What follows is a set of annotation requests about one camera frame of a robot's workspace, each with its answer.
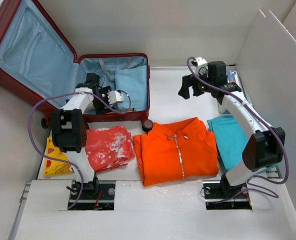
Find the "light blue cloth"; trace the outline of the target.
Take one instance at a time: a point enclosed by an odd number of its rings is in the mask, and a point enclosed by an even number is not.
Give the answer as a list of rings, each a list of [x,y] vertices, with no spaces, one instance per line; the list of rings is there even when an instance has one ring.
[[[131,108],[136,112],[148,107],[148,80],[145,65],[115,71],[115,89],[125,91],[131,99]]]

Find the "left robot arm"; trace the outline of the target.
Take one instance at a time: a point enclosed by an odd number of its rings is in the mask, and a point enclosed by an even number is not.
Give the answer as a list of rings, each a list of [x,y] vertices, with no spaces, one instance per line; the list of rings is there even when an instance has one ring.
[[[96,114],[105,114],[109,109],[108,92],[111,87],[100,86],[100,76],[88,73],[86,81],[76,86],[76,95],[61,108],[53,110],[50,117],[53,144],[65,153],[72,163],[75,183],[70,191],[81,199],[96,198],[100,193],[99,180],[91,167],[85,146],[86,125],[83,113],[89,107]]]

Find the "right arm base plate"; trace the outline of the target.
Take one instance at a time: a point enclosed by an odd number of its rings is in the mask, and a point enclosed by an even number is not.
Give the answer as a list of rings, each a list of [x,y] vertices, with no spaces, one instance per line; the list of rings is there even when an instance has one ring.
[[[206,210],[252,210],[251,200],[244,183],[225,192],[218,180],[203,181],[200,195]]]

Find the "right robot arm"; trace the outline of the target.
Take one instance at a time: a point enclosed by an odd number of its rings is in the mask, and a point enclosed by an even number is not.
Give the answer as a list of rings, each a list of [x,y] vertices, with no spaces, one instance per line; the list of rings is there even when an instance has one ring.
[[[223,195],[222,201],[250,191],[244,185],[257,177],[257,171],[281,161],[285,163],[285,176],[279,184],[284,184],[289,177],[289,160],[283,128],[273,127],[265,121],[248,102],[241,87],[228,81],[227,66],[223,61],[207,62],[202,57],[191,56],[186,64],[191,74],[182,77],[178,95],[189,99],[189,88],[193,89],[195,97],[210,93],[236,119],[247,136],[240,162],[221,176],[219,191]]]

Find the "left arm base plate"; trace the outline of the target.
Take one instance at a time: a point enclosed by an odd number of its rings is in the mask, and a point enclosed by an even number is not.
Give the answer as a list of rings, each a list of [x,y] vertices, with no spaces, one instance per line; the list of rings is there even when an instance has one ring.
[[[81,193],[80,199],[76,202],[78,193],[76,184],[73,184],[70,190],[70,196],[67,207],[71,211],[113,211],[115,206],[115,181],[100,181],[98,193],[94,193],[87,185]]]

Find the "white first aid box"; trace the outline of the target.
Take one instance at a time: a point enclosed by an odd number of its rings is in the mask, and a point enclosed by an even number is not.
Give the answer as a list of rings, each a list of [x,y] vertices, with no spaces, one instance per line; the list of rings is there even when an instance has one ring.
[[[227,81],[229,83],[236,83],[239,87],[241,87],[241,82],[239,79],[238,72],[236,70],[226,70]]]

